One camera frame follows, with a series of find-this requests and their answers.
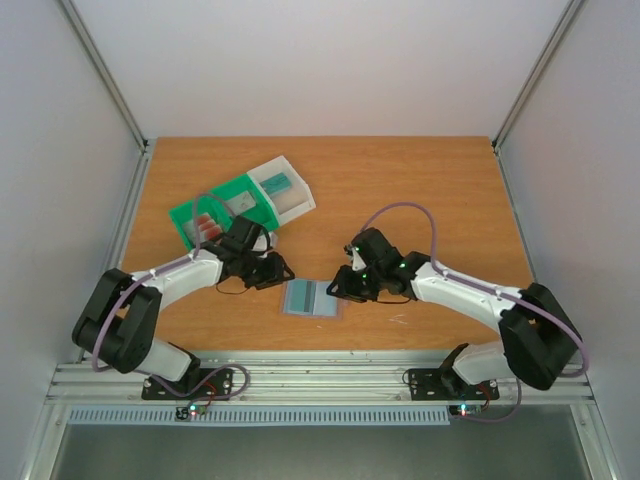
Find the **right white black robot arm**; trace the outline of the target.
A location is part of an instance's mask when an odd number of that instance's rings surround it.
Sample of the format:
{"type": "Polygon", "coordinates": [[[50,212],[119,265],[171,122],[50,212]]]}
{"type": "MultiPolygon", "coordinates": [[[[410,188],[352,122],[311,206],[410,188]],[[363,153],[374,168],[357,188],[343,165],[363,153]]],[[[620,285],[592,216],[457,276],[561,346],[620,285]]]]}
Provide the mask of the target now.
{"type": "Polygon", "coordinates": [[[328,295],[366,303],[386,291],[449,308],[498,334],[495,342],[458,345],[440,365],[435,378],[450,399],[482,382],[511,377],[546,391],[578,350],[577,329],[541,284],[505,287],[450,270],[424,253],[402,255],[376,228],[357,234],[345,252],[350,262],[339,268],[328,295]]]}

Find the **pink card holder wallet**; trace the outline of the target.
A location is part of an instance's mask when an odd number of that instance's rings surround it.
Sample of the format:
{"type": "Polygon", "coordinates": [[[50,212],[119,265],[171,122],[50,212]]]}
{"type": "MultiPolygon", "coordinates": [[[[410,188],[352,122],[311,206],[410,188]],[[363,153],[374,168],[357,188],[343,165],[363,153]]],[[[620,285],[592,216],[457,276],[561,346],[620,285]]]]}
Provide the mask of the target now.
{"type": "Polygon", "coordinates": [[[296,278],[284,287],[281,312],[309,318],[339,319],[342,303],[327,293],[329,281],[296,278]]]}

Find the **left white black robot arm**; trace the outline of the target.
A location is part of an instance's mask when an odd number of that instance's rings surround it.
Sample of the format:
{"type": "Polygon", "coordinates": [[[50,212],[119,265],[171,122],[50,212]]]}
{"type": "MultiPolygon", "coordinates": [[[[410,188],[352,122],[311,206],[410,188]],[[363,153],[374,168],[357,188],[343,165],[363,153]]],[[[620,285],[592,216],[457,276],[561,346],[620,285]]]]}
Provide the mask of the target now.
{"type": "Polygon", "coordinates": [[[90,353],[97,372],[142,373],[176,398],[190,398],[217,375],[203,373],[191,352],[156,337],[159,314],[201,289],[238,278],[247,289],[263,290],[295,274],[272,246],[267,229],[243,216],[228,231],[199,240],[186,255],[135,273],[118,268],[98,280],[71,338],[90,353]]]}

